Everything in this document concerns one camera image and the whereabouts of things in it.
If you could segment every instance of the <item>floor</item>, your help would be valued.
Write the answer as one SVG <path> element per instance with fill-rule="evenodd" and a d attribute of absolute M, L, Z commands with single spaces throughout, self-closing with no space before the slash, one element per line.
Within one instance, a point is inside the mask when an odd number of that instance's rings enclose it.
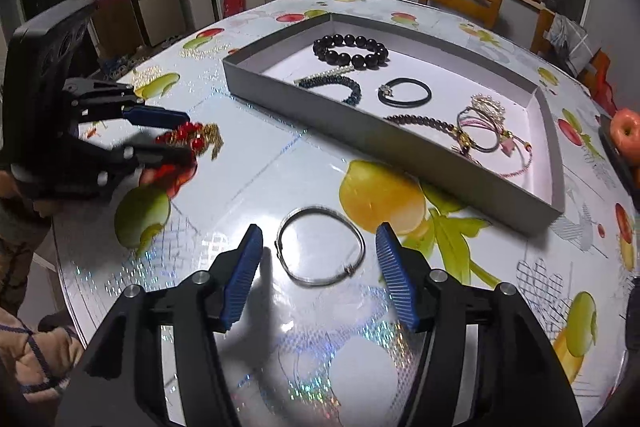
<path fill-rule="evenodd" d="M 38 248 L 31 263 L 27 294 L 18 317 L 31 329 L 41 318 L 65 309 L 65 299 L 56 271 L 55 247 L 51 233 Z"/>

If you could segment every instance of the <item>fruit bowl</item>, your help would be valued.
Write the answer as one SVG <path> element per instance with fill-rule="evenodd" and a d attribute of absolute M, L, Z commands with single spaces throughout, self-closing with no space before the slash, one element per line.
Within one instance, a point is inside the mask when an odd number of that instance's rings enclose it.
<path fill-rule="evenodd" d="M 636 187 L 636 181 L 634 179 L 631 166 L 622 157 L 617 147 L 613 143 L 613 140 L 611 139 L 610 126 L 610 116 L 607 114 L 601 114 L 600 129 L 598 131 L 598 134 L 600 135 L 600 141 L 602 142 L 602 146 L 604 147 L 604 150 L 607 153 L 607 157 L 613 165 L 613 168 L 616 171 L 620 182 L 622 183 L 623 187 L 625 187 L 625 190 L 629 193 L 629 196 L 631 196 L 636 210 L 640 212 L 640 189 Z"/>

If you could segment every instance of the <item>person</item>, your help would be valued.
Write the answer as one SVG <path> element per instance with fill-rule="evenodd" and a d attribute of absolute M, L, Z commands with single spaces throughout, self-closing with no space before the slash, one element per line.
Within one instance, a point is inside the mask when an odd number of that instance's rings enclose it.
<path fill-rule="evenodd" d="M 43 320 L 33 331 L 17 314 L 53 209 L 50 202 L 22 198 L 11 174 L 0 171 L 0 360 L 9 380 L 50 423 L 84 348 L 71 326 Z"/>

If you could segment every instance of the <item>fruit print tablecloth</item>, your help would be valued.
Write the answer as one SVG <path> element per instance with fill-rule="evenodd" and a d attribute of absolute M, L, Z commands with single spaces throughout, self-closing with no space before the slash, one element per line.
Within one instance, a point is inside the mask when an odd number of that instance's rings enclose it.
<path fill-rule="evenodd" d="M 538 83 L 557 123 L 565 214 L 539 237 L 522 237 L 425 180 L 229 95 L 226 54 L 329 11 L 446 39 Z M 262 228 L 269 247 L 292 209 L 322 204 L 362 229 L 366 259 L 348 281 L 304 289 L 275 257 L 264 256 L 241 320 L 216 338 L 243 425 L 396 424 L 419 338 L 398 325 L 380 279 L 373 232 L 382 221 L 464 283 L 516 284 L 553 344 L 584 419 L 601 407 L 623 352 L 636 263 L 634 210 L 600 145 L 598 112 L 561 71 L 463 18 L 401 0 L 277 0 L 183 39 L 122 81 L 151 105 L 218 124 L 224 143 L 215 160 L 204 154 L 190 169 L 136 174 L 110 204 L 76 205 L 56 217 L 61 280 L 85 341 L 130 283 L 149 290 L 175 285 L 235 248 L 250 223 Z M 81 129 L 108 146 L 141 131 L 126 122 Z M 321 217 L 287 230 L 284 241 L 287 263 L 308 277 L 331 275 L 356 255 L 354 238 Z M 171 328 L 164 328 L 162 346 L 170 416 L 180 421 Z M 471 387 L 465 382 L 463 401 Z"/>

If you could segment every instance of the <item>cloth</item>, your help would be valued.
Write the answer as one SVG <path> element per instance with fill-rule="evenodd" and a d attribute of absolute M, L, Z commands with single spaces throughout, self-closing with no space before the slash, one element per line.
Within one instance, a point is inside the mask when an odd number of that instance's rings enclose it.
<path fill-rule="evenodd" d="M 579 24 L 564 15 L 554 17 L 554 21 L 546 35 L 546 40 L 556 51 L 558 59 L 565 66 L 562 70 L 577 78 L 578 74 L 589 64 L 593 55 L 600 49 Z"/>
<path fill-rule="evenodd" d="M 72 328 L 34 332 L 0 309 L 0 360 L 28 402 L 52 419 L 84 349 Z"/>
<path fill-rule="evenodd" d="M 0 308 L 17 315 L 27 291 L 33 252 L 49 232 L 43 219 L 20 199 L 0 200 Z"/>

